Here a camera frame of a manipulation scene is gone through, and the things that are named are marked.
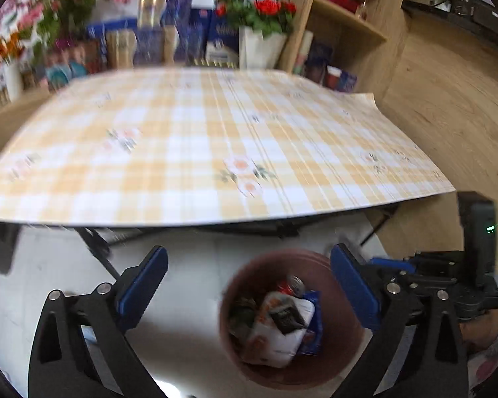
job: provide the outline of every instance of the white flower pot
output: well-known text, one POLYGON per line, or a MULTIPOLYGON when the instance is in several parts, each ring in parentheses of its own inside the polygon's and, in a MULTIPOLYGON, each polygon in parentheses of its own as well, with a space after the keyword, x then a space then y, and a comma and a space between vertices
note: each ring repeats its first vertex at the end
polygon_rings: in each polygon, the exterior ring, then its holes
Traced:
POLYGON ((4 64, 4 79, 6 80, 9 100, 14 102, 24 91, 18 60, 12 61, 9 64, 4 64))
POLYGON ((240 69, 272 69, 286 42, 285 34, 262 37, 261 31, 240 27, 240 69))

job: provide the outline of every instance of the table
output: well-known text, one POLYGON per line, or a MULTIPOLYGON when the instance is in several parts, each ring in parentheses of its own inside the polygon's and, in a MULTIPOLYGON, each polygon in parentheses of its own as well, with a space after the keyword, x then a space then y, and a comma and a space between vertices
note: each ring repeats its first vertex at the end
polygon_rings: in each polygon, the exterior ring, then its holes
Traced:
POLYGON ((50 226, 297 218, 453 190, 372 94, 280 71, 77 79, 0 154, 0 221, 50 226))

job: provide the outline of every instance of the white floor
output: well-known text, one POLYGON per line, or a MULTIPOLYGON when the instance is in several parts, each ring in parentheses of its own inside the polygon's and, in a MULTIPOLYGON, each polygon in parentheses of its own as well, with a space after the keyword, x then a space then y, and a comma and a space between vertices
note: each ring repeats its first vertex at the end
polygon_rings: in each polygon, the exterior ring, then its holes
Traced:
MULTIPOLYGON (((259 254, 283 247, 327 253, 341 235, 359 242, 370 230, 365 216, 356 213, 312 225, 301 237, 285 241, 180 229, 116 248, 111 262, 120 273, 139 264, 155 244, 169 254, 168 273, 127 338, 153 378, 178 388, 181 397, 327 398, 340 377, 307 394, 266 389, 240 375, 219 341, 222 291, 236 271, 259 254)), ((370 255, 385 254, 377 237, 364 249, 370 255)), ((104 281, 114 280, 74 231, 22 229, 12 268, 7 276, 0 275, 0 368, 22 396, 28 396, 31 343, 48 292, 90 293, 104 281)))

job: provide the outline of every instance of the checkered tablecloth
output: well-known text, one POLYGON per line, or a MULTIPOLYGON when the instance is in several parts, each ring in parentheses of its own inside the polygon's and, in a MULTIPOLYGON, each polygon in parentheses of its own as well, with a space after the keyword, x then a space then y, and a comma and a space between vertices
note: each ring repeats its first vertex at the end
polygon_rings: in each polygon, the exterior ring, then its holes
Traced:
POLYGON ((0 220, 64 226, 284 218, 453 189, 371 94, 279 71, 75 80, 0 155, 0 220))

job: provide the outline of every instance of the trash can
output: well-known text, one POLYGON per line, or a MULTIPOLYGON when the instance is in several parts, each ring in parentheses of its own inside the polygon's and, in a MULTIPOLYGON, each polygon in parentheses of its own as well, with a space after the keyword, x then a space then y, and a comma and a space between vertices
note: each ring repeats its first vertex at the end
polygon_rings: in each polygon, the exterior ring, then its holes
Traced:
POLYGON ((308 389, 337 376, 352 360, 364 330, 330 269, 330 260, 308 250, 285 249, 259 256, 231 280, 219 314, 220 336, 230 360, 248 379, 273 389, 308 389), (229 311, 240 294, 272 291, 287 275, 296 275, 307 290, 321 292, 323 337, 316 356, 296 355, 285 368, 242 362, 229 334, 229 311))

